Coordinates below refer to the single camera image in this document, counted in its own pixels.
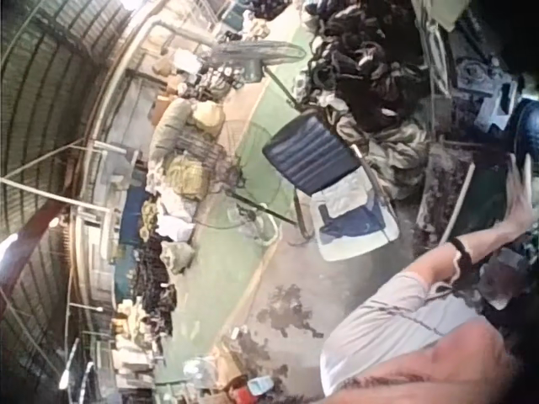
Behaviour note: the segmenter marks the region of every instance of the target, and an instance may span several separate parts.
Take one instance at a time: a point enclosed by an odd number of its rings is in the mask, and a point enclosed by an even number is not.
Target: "fan pole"
[[[277,213],[277,212],[275,212],[273,210],[265,208],[262,205],[259,205],[259,204],[255,203],[255,202],[253,202],[252,200],[244,198],[242,195],[236,194],[234,191],[228,190],[227,195],[231,196],[232,198],[234,198],[236,200],[239,200],[240,202],[243,202],[246,205],[254,207],[256,210],[260,210],[260,211],[262,211],[264,213],[267,213],[268,215],[272,215],[272,216],[276,217],[277,219],[281,219],[282,221],[285,221],[286,223],[290,223],[293,226],[297,226],[297,223],[295,221],[293,221],[292,219],[289,219],[286,216],[280,215],[279,213]]]
[[[275,84],[277,84],[280,88],[280,90],[285,93],[285,96],[290,100],[290,102],[292,103],[292,105],[294,106],[294,109],[296,111],[301,111],[302,110],[302,107],[301,105],[296,101],[296,99],[294,98],[294,96],[290,93],[290,91],[288,91],[288,88],[286,88],[286,86],[282,83],[281,80],[279,80],[279,78],[273,74],[273,72],[267,67],[267,66],[264,66],[264,72],[269,76],[271,77],[271,79],[275,82]]]

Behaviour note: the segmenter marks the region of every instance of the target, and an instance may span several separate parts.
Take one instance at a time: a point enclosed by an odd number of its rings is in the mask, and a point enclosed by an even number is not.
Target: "green surface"
[[[292,42],[308,49],[309,36],[299,29]],[[291,88],[293,78],[306,61],[274,66],[273,72]],[[292,188],[261,155],[262,145],[297,112],[287,103],[277,85],[270,83],[260,99],[253,118],[252,130],[247,130],[237,153],[246,161],[243,167],[248,192],[240,194],[266,203],[281,214],[290,214]],[[268,135],[260,132],[267,130]],[[227,208],[232,201],[225,195],[215,198],[209,219],[205,222],[220,228],[232,224]],[[228,316],[247,288],[255,269],[264,256],[265,247],[244,236],[236,228],[200,229],[199,250],[189,273],[178,281],[179,307],[173,313],[173,337],[163,344],[166,366],[156,368],[156,382],[168,382],[183,377],[183,363],[206,354]]]

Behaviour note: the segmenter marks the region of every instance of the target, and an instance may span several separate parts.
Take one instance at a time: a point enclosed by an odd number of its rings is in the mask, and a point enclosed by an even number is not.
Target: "black wristband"
[[[461,270],[461,273],[463,270],[471,270],[473,263],[472,263],[472,257],[470,257],[470,253],[466,251],[466,248],[464,247],[464,244],[462,242],[454,237],[449,241],[455,248],[458,250],[458,252],[461,254],[461,257],[458,258],[458,268]]]

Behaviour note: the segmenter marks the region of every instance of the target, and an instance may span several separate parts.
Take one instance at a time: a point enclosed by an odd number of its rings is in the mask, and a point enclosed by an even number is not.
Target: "corrugated metal roof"
[[[91,90],[99,85],[97,77],[129,13],[119,0],[3,1],[2,7],[0,171],[4,176],[80,136],[81,121],[93,102],[89,94],[96,94]],[[55,157],[11,179],[60,192],[64,175],[65,162]],[[5,186],[0,190],[2,241],[45,200]],[[6,402],[34,402],[39,395],[39,402],[47,403],[64,397],[57,390],[57,374],[29,341],[30,335],[63,369],[67,271],[62,256],[67,252],[61,237],[61,229],[45,234],[13,290],[11,301],[26,330],[9,311],[0,323],[0,387]]]

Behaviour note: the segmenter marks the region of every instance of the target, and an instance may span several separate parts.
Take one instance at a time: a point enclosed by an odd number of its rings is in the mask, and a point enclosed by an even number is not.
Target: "red object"
[[[247,386],[236,389],[231,394],[236,404],[254,404],[257,397],[253,396]]]

